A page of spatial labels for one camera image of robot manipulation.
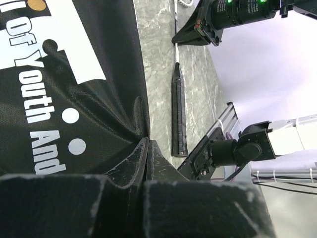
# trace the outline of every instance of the racket handle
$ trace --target racket handle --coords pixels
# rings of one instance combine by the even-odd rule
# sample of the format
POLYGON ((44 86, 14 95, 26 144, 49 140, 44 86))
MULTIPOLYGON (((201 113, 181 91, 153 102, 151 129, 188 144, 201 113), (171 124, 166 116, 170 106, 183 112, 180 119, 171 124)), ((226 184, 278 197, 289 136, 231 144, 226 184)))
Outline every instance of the racket handle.
POLYGON ((180 64, 175 64, 172 80, 172 156, 187 157, 185 85, 180 64))

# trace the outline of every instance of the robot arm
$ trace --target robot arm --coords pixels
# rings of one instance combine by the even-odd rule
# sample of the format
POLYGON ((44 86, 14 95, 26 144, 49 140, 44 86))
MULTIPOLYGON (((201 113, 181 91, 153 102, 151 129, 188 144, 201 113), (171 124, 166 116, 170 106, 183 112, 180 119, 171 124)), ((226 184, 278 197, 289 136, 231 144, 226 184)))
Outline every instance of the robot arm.
POLYGON ((297 151, 317 148, 317 115, 290 120, 262 122, 247 127, 239 140, 219 140, 212 144, 213 165, 228 166, 275 159, 297 151), (224 153, 231 146, 231 154, 224 153))
POLYGON ((240 167, 317 148, 316 132, 317 115, 253 124, 240 132, 238 140, 225 140, 221 128, 214 125, 178 171, 188 179, 209 180, 220 166, 240 167))
POLYGON ((290 10, 317 19, 317 0, 200 0, 172 43, 219 46, 224 29, 272 19, 278 11, 286 18, 290 10))

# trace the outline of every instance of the zip tie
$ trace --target zip tie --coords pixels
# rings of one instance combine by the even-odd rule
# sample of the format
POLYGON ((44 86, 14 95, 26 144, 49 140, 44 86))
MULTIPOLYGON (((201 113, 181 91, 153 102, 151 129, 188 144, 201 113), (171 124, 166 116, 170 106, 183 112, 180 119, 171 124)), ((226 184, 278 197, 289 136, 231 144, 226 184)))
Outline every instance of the zip tie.
POLYGON ((260 171, 257 171, 257 178, 258 178, 258 182, 260 182, 260 179, 259 179, 259 173, 260 173, 260 171))
POLYGON ((309 171, 310 171, 310 175, 311 175, 311 180, 312 180, 312 183, 314 183, 314 179, 313 179, 313 169, 312 169, 312 168, 310 168, 310 169, 309 169, 309 171))
POLYGON ((274 178, 274 181, 277 182, 275 177, 275 170, 273 170, 273 178, 274 178))
POLYGON ((222 133, 224 133, 224 127, 223 127, 222 121, 220 119, 217 119, 217 122, 219 122, 222 133))

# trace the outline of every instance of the black banner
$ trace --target black banner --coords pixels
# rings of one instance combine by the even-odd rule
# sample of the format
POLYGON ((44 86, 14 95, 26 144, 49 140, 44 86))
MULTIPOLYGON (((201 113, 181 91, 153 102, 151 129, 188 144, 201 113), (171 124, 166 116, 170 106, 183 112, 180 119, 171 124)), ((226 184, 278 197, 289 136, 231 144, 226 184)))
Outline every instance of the black banner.
POLYGON ((132 0, 0 0, 0 174, 106 173, 150 124, 132 0))

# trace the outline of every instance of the white wall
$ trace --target white wall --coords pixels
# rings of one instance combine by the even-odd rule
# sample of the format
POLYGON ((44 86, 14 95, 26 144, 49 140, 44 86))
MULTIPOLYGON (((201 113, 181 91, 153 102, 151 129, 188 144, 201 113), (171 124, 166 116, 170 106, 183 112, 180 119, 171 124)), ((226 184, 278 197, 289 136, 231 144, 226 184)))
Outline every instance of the white wall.
MULTIPOLYGON (((225 29, 222 41, 219 47, 210 46, 210 52, 242 128, 317 113, 317 21, 295 12, 286 19, 277 14, 272 20, 225 29)), ((294 160, 310 166, 317 151, 283 156, 262 167, 283 168, 294 160)), ((279 238, 316 237, 317 196, 273 188, 263 192, 279 238)))

